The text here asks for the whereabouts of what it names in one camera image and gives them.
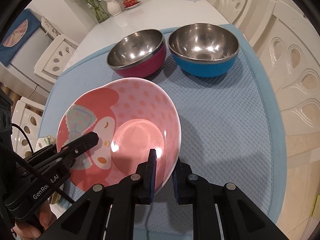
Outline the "large round blue-patterned plate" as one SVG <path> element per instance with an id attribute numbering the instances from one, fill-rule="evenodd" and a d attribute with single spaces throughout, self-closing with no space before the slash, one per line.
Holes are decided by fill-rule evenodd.
<path id="1" fill-rule="evenodd" d="M 48 203 L 50 205 L 56 204 L 61 198 L 61 195 L 58 192 L 54 192 L 49 198 L 48 198 Z"/>

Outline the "white chair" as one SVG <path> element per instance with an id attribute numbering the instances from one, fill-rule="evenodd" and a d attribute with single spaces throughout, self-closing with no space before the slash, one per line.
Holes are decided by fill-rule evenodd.
<path id="1" fill-rule="evenodd" d="M 64 34 L 57 36 L 35 64 L 34 74 L 54 84 L 78 46 Z"/>
<path id="2" fill-rule="evenodd" d="M 290 165 L 319 161 L 319 34 L 288 4 L 271 0 L 249 43 L 276 96 Z"/>
<path id="3" fill-rule="evenodd" d="M 231 24 L 244 32 L 258 0 L 216 0 L 214 7 Z"/>
<path id="4" fill-rule="evenodd" d="M 18 128 L 12 128 L 11 139 L 13 150 L 22 158 L 30 156 L 35 150 L 43 111 L 44 105 L 25 97 L 16 103 L 12 123 Z"/>

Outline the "light blue table mat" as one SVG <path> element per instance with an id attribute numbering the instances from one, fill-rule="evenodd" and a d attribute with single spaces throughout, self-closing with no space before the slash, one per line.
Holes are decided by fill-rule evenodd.
<path id="1" fill-rule="evenodd" d="M 167 47 L 161 69 L 147 77 L 175 104 L 182 128 L 180 159 L 210 183 L 233 182 L 274 223 L 286 187 L 285 132 L 274 92 L 252 47 L 231 24 L 240 42 L 226 74 L 192 76 L 176 64 Z M 107 66 L 114 44 L 103 46 L 65 70 L 49 94 L 39 137 L 56 137 L 59 122 L 79 96 L 120 76 Z M 134 239 L 192 239 L 192 208 L 176 203 L 170 178 L 151 206 L 136 209 Z"/>

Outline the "blue steel bowl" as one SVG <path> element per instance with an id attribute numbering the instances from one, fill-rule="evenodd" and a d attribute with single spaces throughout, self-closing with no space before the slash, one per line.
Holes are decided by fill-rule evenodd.
<path id="1" fill-rule="evenodd" d="M 218 77 L 236 61 L 240 44 L 227 29 L 209 23 L 194 23 L 176 29 L 168 48 L 180 68 L 196 77 Z"/>

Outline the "small white floral plate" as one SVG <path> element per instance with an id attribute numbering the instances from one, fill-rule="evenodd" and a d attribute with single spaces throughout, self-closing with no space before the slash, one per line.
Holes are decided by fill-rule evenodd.
<path id="1" fill-rule="evenodd" d="M 53 144 L 56 144 L 56 139 L 53 136 L 48 135 L 46 137 L 41 137 L 37 140 L 34 151 L 36 152 Z"/>

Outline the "far left white chair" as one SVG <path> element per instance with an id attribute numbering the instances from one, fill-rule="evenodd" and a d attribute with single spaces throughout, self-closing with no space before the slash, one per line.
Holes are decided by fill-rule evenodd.
<path id="1" fill-rule="evenodd" d="M 78 46 L 64 34 L 57 36 L 35 64 L 34 74 L 54 84 Z"/>

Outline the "red lidded cup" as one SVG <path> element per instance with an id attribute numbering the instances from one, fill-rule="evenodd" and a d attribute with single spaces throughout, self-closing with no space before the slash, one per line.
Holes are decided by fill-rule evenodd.
<path id="1" fill-rule="evenodd" d="M 134 8 L 135 6 L 139 5 L 139 3 L 140 3 L 139 0 L 124 0 L 123 1 L 124 9 Z"/>

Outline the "near right white chair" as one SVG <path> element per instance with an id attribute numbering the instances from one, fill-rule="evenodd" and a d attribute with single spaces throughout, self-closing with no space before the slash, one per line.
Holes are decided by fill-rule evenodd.
<path id="1" fill-rule="evenodd" d="M 276 96 L 290 165 L 319 161 L 319 34 L 288 4 L 271 0 L 249 43 Z"/>

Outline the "white flower vase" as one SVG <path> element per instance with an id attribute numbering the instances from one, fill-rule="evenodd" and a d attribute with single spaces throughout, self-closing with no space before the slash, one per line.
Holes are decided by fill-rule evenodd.
<path id="1" fill-rule="evenodd" d="M 107 10 L 112 16 L 117 16 L 123 12 L 121 5 L 116 0 L 104 0 Z"/>

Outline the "pink cartoon bowl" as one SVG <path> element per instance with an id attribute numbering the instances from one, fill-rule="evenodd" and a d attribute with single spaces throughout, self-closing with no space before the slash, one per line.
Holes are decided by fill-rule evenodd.
<path id="1" fill-rule="evenodd" d="M 110 186 L 133 174 L 156 151 L 155 190 L 168 181 L 181 148 L 181 123 L 168 94 L 157 84 L 136 77 L 112 81 L 78 97 L 62 117 L 57 148 L 89 133 L 96 146 L 77 157 L 71 182 L 87 191 Z"/>

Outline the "blue fridge cover cloth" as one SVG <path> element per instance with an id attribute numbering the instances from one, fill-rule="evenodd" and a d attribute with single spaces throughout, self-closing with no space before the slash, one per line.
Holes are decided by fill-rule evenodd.
<path id="1" fill-rule="evenodd" d="M 30 9 L 24 9 L 1 41 L 1 63 L 7 67 L 21 47 L 39 29 L 41 22 Z"/>

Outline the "near left white chair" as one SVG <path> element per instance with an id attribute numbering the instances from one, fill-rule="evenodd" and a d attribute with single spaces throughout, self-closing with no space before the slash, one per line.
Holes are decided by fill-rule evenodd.
<path id="1" fill-rule="evenodd" d="M 44 105 L 25 97 L 16 103 L 12 123 L 18 128 L 12 128 L 11 139 L 13 150 L 22 158 L 30 156 L 35 150 L 43 111 Z"/>

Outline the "red steel bowl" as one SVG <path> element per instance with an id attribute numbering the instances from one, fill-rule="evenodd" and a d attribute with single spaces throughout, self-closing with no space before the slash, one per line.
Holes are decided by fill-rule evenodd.
<path id="1" fill-rule="evenodd" d="M 163 64 L 167 54 L 164 35 L 140 30 L 120 40 L 109 52 L 107 64 L 122 77 L 147 77 Z"/>

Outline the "far right white chair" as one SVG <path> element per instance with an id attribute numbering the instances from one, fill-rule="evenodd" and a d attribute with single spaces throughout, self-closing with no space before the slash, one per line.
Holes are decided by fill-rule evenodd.
<path id="1" fill-rule="evenodd" d="M 214 7 L 231 24 L 244 32 L 258 0 L 216 0 Z"/>

